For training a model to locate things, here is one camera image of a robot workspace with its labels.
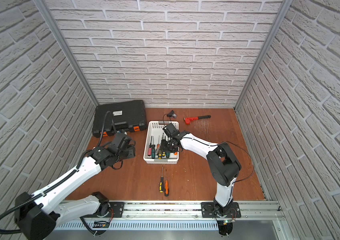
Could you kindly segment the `pink handle screwdriver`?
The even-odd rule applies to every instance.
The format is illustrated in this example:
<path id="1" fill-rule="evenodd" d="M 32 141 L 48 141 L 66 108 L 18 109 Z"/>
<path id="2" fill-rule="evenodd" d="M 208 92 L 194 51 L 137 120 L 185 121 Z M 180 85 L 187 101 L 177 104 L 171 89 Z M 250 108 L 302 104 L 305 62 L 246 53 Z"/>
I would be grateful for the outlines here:
<path id="1" fill-rule="evenodd" d="M 150 137 L 150 144 L 149 144 L 149 147 L 148 147 L 148 152 L 147 152 L 147 155 L 149 156 L 149 157 L 151 157 L 151 155 L 152 155 L 152 138 L 153 137 Z"/>

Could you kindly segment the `orange handle screwdriver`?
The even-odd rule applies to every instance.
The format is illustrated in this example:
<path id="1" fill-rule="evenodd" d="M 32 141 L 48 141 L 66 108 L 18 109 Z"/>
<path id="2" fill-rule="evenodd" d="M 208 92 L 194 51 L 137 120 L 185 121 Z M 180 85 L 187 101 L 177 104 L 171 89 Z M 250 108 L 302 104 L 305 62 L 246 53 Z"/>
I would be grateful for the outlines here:
<path id="1" fill-rule="evenodd" d="M 168 186 L 168 180 L 167 180 L 167 175 L 165 175 L 165 182 L 164 182 L 164 195 L 166 197 L 169 196 L 169 186 Z"/>

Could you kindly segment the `green handle screwdriver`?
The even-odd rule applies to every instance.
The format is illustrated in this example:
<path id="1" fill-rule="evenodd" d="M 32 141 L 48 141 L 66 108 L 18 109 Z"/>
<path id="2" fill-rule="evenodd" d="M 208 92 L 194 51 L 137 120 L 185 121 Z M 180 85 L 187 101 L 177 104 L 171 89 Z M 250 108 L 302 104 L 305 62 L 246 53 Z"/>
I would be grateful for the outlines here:
<path id="1" fill-rule="evenodd" d="M 155 144 L 154 144 L 154 140 L 153 140 L 153 136 L 151 137 L 151 146 L 150 146 L 150 150 L 151 150 L 151 158 L 155 159 Z"/>

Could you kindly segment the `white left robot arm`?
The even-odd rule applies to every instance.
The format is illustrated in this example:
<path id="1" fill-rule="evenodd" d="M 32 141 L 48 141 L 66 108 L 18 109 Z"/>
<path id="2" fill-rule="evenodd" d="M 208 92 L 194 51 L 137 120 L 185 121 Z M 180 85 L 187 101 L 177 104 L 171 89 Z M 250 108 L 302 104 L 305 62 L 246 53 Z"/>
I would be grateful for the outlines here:
<path id="1" fill-rule="evenodd" d="M 92 150 L 84 151 L 78 164 L 47 186 L 32 194 L 26 192 L 15 200 L 15 207 L 0 215 L 0 235 L 24 234 L 29 240 L 43 240 L 56 227 L 80 218 L 97 215 L 113 218 L 109 200 L 100 192 L 71 203 L 62 203 L 88 179 L 116 163 L 135 157 L 135 141 L 124 131 Z"/>

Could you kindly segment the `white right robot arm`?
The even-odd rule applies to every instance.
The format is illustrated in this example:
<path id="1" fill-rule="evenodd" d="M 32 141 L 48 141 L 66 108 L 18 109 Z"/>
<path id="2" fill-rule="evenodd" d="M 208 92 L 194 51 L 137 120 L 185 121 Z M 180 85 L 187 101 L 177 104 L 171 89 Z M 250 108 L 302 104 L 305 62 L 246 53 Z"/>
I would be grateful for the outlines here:
<path id="1" fill-rule="evenodd" d="M 232 151 L 231 142 L 211 143 L 197 138 L 188 131 L 180 132 L 172 123 L 164 124 L 163 132 L 167 136 L 161 144 L 166 153 L 176 153 L 178 150 L 191 151 L 207 160 L 212 176 L 217 182 L 217 192 L 213 201 L 213 217 L 232 219 L 240 216 L 238 207 L 234 207 L 233 188 L 237 182 L 249 179 L 252 173 L 238 180 L 242 169 L 241 163 Z"/>

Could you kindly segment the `white plastic bin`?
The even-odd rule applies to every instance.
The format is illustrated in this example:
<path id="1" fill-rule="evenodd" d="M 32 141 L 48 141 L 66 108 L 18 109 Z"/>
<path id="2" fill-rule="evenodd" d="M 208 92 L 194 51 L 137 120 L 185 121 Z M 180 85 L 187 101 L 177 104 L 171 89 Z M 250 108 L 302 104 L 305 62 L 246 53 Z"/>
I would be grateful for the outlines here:
<path id="1" fill-rule="evenodd" d="M 146 135 L 146 141 L 144 144 L 144 155 L 143 159 L 147 164 L 165 164 L 165 165 L 175 165 L 178 163 L 179 160 L 179 154 L 174 155 L 173 153 L 170 154 L 169 158 L 162 157 L 161 159 L 158 159 L 157 156 L 155 156 L 155 159 L 152 159 L 147 155 L 148 152 L 148 147 L 150 144 L 150 137 L 153 136 L 155 148 L 156 145 L 158 144 L 158 137 L 160 136 L 161 141 L 166 139 L 165 133 L 163 131 L 163 128 L 165 125 L 170 124 L 170 121 L 150 121 L 148 123 L 148 128 L 147 128 L 147 135 Z"/>

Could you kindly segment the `red pipe wrench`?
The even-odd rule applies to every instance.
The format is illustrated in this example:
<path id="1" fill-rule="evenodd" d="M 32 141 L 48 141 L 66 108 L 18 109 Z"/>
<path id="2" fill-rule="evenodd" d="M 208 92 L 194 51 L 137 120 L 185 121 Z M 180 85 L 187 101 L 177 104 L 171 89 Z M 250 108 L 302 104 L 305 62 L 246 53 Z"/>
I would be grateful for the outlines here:
<path id="1" fill-rule="evenodd" d="M 184 118 L 184 122 L 186 125 L 190 125 L 191 122 L 197 121 L 197 120 L 202 120 L 202 119 L 210 119 L 211 115 L 206 115 L 206 116 L 198 116 L 198 117 L 186 117 Z"/>

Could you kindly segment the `small black tool part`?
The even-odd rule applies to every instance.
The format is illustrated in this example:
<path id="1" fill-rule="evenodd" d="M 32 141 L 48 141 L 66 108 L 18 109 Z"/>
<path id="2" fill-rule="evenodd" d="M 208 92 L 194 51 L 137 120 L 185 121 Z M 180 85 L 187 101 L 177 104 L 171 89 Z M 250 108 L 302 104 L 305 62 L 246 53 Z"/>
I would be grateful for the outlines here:
<path id="1" fill-rule="evenodd" d="M 167 117 L 169 117 L 169 118 L 176 118 L 177 115 L 175 114 L 174 110 L 171 110 L 171 111 L 167 114 Z"/>

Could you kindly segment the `black plastic tool case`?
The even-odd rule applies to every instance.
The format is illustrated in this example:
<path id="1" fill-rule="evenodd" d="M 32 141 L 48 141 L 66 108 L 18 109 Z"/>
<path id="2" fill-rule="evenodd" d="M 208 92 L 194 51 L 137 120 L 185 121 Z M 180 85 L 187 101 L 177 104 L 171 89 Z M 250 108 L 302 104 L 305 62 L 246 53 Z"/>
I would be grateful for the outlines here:
<path id="1" fill-rule="evenodd" d="M 112 136 L 116 131 L 138 132 L 147 129 L 143 100 L 99 105 L 95 108 L 92 135 Z"/>

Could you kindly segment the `aluminium mounting rail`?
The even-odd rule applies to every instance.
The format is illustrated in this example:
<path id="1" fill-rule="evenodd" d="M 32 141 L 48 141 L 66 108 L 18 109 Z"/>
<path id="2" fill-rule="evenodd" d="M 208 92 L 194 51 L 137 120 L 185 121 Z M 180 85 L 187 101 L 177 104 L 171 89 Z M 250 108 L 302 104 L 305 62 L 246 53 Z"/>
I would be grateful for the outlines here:
<path id="1" fill-rule="evenodd" d="M 43 206 L 47 213 L 59 214 L 58 224 L 84 218 L 111 220 L 283 220 L 275 201 L 240 201 L 220 214 L 211 202 L 201 201 L 111 201 L 101 203 L 94 196 Z"/>

